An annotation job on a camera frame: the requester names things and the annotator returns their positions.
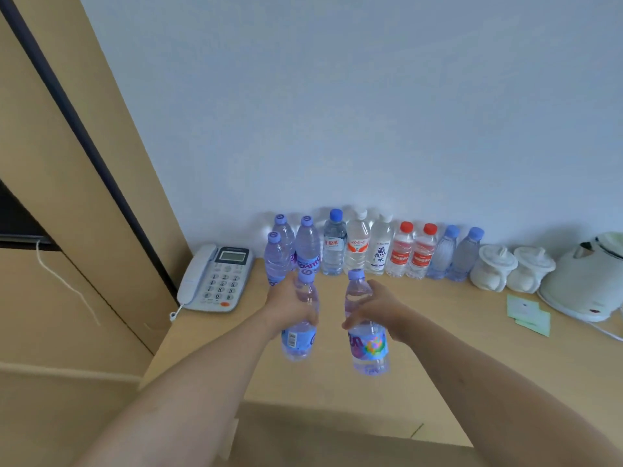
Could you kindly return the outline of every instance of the hand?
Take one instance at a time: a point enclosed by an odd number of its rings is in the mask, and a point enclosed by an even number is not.
[[[359,300],[354,312],[350,314],[342,328],[351,329],[362,321],[374,321],[384,326],[392,339],[404,342],[401,334],[413,310],[403,305],[387,287],[376,280],[368,280],[372,296]]]
[[[290,272],[277,285],[270,287],[261,312],[275,331],[282,331],[302,321],[318,324],[318,314],[311,305],[300,301],[294,288],[296,272]]]

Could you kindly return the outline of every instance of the wooden desk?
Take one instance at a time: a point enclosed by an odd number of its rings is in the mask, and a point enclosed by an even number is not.
[[[551,312],[551,337],[522,328],[506,315],[506,291],[493,293],[479,290],[470,282],[447,280],[416,281],[385,275],[378,280],[403,302],[463,341],[533,380],[623,447],[623,344],[543,302],[541,309]],[[278,412],[289,420],[344,431],[470,445],[405,345],[389,341],[388,374],[375,378],[355,372],[348,337],[340,327],[347,278],[319,274],[316,286],[320,324],[310,358],[289,362],[281,353],[280,339],[271,341],[257,365],[241,410]],[[255,312],[262,306],[268,288],[263,260],[259,259],[231,314],[182,311],[141,386]],[[521,296],[538,301],[537,296]]]

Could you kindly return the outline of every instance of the left arm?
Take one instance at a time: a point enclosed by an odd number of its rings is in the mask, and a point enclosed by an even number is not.
[[[269,340],[300,321],[317,323],[296,297],[294,278],[272,287],[253,316],[148,385],[74,467],[210,465]]]

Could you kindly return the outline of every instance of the clear plastic bottle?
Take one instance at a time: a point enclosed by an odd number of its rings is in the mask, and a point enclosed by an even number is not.
[[[433,280],[440,280],[446,276],[448,267],[452,263],[452,255],[457,248],[458,228],[451,224],[446,228],[432,255],[431,264],[426,271],[426,276]]]
[[[346,250],[347,226],[342,221],[342,210],[334,208],[329,219],[324,223],[324,243],[320,269],[325,275],[339,275],[344,266]]]
[[[300,269],[299,278],[294,283],[300,301],[312,305],[316,312],[320,311],[318,292],[313,284],[314,272],[311,269]],[[287,359],[293,362],[305,359],[311,353],[316,339],[316,327],[303,321],[281,332],[281,348]]]
[[[392,215],[381,213],[379,219],[370,230],[370,248],[366,255],[366,272],[374,275],[383,274],[385,262],[389,256],[389,246],[394,237],[394,227],[391,225]]]
[[[407,262],[413,248],[413,223],[403,221],[400,231],[394,236],[394,243],[389,254],[389,262],[385,263],[385,273],[390,277],[402,277],[407,270]]]
[[[270,286],[281,282],[290,271],[290,256],[281,245],[281,235],[276,231],[269,233],[269,242],[264,250],[264,265]]]
[[[294,246],[294,231],[288,224],[285,215],[275,216],[275,225],[273,231],[281,235],[281,245],[288,251],[290,255],[290,270],[294,270],[297,266],[297,250]]]
[[[301,218],[301,227],[294,241],[297,250],[297,265],[300,269],[318,271],[320,267],[320,236],[311,216]]]
[[[356,219],[347,224],[347,251],[344,256],[344,273],[362,269],[366,264],[366,253],[370,244],[370,227],[366,222],[368,210],[355,209]]]
[[[426,223],[424,233],[413,243],[413,255],[407,266],[407,277],[421,280],[425,277],[431,257],[437,246],[437,225]]]
[[[469,230],[467,237],[457,246],[446,278],[454,282],[463,282],[467,278],[478,259],[480,241],[484,235],[485,232],[481,228],[474,227]]]
[[[344,312],[348,317],[356,311],[358,300],[372,295],[372,288],[364,279],[363,269],[348,272]],[[353,354],[353,365],[365,376],[379,376],[389,370],[389,355],[385,328],[372,321],[363,321],[348,331]]]

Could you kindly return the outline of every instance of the electric kettle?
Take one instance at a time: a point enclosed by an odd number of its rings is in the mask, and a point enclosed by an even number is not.
[[[623,304],[623,233],[602,233],[568,251],[537,294],[581,321],[608,319]]]

